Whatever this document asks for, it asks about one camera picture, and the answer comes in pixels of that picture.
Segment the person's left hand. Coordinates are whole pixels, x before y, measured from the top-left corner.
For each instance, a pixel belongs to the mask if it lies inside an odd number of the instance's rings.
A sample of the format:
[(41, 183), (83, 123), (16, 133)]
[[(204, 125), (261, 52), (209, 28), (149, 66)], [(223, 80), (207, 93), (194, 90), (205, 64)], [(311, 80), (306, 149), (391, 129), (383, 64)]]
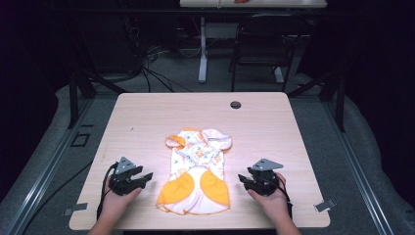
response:
[(138, 197), (142, 189), (137, 188), (129, 194), (120, 196), (112, 191), (109, 187), (109, 182), (110, 179), (107, 179), (100, 218), (116, 221), (123, 216), (128, 206)]

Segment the orange and white baby romper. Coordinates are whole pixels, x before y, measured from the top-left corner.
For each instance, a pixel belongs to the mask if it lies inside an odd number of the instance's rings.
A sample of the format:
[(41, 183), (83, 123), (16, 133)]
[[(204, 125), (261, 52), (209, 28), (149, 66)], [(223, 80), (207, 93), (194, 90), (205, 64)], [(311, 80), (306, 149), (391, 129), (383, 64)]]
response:
[(184, 128), (165, 139), (171, 149), (169, 179), (156, 206), (164, 212), (205, 215), (230, 209), (225, 154), (232, 138), (216, 129)]

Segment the grey metal floor rail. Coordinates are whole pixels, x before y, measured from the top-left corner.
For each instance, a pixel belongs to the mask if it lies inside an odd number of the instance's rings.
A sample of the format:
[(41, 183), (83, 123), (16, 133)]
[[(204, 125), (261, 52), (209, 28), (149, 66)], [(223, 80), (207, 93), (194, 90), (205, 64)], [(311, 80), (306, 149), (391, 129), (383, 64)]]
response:
[(5, 225), (0, 226), (0, 232), (3, 231), (5, 235), (23, 234), (63, 160), (64, 151), (92, 104), (93, 100), (90, 99), (81, 102), (78, 118), (71, 128), (68, 128), (65, 120), (69, 118), (69, 105), (59, 105), (51, 125), (0, 204), (1, 219), (5, 222)]
[(366, 177), (366, 174), (354, 152), (354, 149), (348, 140), (346, 133), (342, 132), (336, 123), (334, 108), (330, 103), (327, 102), (322, 102), (322, 107), (328, 116), (329, 122), (333, 126), (338, 138), (340, 139), (340, 142), (346, 153), (346, 163), (348, 168), (379, 235), (395, 235), (384, 213), (384, 210), (379, 203), (378, 197), (373, 191), (373, 188)]

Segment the black metal stand frame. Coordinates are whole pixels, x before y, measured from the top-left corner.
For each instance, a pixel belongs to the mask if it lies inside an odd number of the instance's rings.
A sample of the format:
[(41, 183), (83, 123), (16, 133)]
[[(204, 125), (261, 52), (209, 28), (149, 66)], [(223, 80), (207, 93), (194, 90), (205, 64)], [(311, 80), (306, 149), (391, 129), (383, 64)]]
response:
[(117, 94), (126, 92), (125, 89), (122, 89), (112, 82), (104, 79), (96, 72), (91, 70), (75, 70), (69, 78), (69, 129), (74, 127), (79, 118), (78, 91), (80, 91), (86, 99), (94, 99), (97, 94), (97, 91), (92, 85), (92, 81), (96, 81), (104, 85)]
[(312, 87), (322, 83), (323, 87), (318, 94), (318, 98), (321, 102), (329, 102), (336, 95), (336, 108), (335, 108), (335, 124), (341, 132), (345, 132), (344, 126), (344, 110), (346, 100), (346, 80), (341, 71), (329, 71), (325, 75), (313, 79), (288, 93), (290, 98), (297, 97)]

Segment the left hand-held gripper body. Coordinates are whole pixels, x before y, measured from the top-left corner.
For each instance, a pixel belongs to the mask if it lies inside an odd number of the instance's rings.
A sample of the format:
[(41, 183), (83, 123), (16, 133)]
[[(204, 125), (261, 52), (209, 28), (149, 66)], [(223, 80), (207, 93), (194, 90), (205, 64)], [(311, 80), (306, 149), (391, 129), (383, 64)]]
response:
[(128, 171), (137, 165), (126, 157), (121, 157), (117, 162), (115, 172), (111, 176), (109, 187), (112, 191), (120, 196), (129, 194), (137, 189), (133, 187), (132, 177), (128, 176)]

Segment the person's right hand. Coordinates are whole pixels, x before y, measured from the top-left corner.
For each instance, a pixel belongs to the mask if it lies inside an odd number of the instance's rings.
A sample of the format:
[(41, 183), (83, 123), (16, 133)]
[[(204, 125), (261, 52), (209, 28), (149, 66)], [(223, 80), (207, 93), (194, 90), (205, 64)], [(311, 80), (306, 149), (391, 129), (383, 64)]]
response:
[(265, 214), (274, 223), (291, 219), (287, 205), (287, 197), (281, 190), (277, 189), (269, 196), (261, 196), (254, 190), (249, 189), (248, 194), (261, 205)]

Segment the black chair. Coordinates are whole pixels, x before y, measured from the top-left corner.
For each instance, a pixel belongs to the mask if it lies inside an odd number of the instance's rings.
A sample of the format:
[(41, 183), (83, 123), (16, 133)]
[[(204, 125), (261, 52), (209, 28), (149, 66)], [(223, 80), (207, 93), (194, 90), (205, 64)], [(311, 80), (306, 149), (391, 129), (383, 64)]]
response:
[(285, 91), (299, 39), (307, 30), (306, 20), (296, 15), (253, 14), (237, 25), (229, 72), (235, 90), (237, 66), (285, 68)]

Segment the grey tape strip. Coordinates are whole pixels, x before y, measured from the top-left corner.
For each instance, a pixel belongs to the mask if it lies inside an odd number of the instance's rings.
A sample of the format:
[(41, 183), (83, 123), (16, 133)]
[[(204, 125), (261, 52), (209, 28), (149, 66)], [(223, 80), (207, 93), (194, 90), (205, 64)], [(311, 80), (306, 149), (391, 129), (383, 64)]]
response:
[(87, 209), (87, 203), (76, 204), (71, 208), (63, 210), (62, 216), (71, 216), (74, 212), (84, 211)]
[(317, 212), (323, 212), (323, 211), (329, 211), (331, 208), (335, 207), (337, 203), (331, 199), (328, 201), (321, 202), (320, 204), (317, 204), (314, 206), (315, 210)]

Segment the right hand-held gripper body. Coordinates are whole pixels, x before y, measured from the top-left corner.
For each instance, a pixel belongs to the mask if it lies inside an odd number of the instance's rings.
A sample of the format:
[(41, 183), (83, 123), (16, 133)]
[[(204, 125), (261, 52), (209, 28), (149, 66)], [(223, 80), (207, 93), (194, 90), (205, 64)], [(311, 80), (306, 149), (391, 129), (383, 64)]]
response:
[(260, 159), (253, 164), (251, 168), (258, 171), (258, 177), (251, 178), (254, 182), (254, 188), (251, 190), (254, 190), (261, 196), (273, 194), (279, 187), (279, 177), (275, 174), (274, 170), (282, 167), (282, 164), (268, 159)]

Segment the white desk leg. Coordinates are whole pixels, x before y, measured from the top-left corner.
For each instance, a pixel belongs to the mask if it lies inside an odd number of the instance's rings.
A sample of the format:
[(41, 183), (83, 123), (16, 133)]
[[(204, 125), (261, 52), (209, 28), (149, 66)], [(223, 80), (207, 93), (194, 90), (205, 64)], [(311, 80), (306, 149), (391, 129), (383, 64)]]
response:
[(206, 38), (206, 21), (201, 18), (200, 24), (200, 41), (201, 41), (201, 57), (199, 66), (199, 77), (200, 83), (207, 81), (207, 70), (208, 70), (208, 53), (207, 53), (207, 38)]

